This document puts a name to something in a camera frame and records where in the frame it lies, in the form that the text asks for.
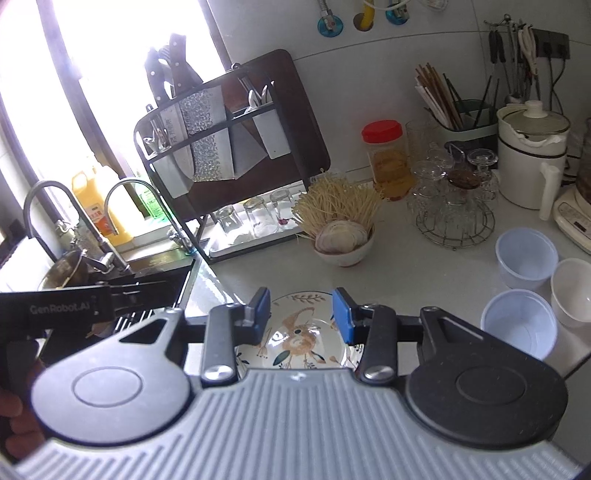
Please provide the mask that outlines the person's hand holding gripper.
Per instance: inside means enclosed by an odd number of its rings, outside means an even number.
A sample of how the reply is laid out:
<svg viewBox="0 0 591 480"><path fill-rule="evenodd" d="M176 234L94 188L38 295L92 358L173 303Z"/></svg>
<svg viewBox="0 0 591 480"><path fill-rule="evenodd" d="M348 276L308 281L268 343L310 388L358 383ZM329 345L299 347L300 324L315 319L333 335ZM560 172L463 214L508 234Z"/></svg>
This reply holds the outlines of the person's hand holding gripper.
<svg viewBox="0 0 591 480"><path fill-rule="evenodd" d="M29 406L15 393L1 389L1 418L8 431L1 435L1 448L16 460L22 460L45 442L39 422Z"/></svg>

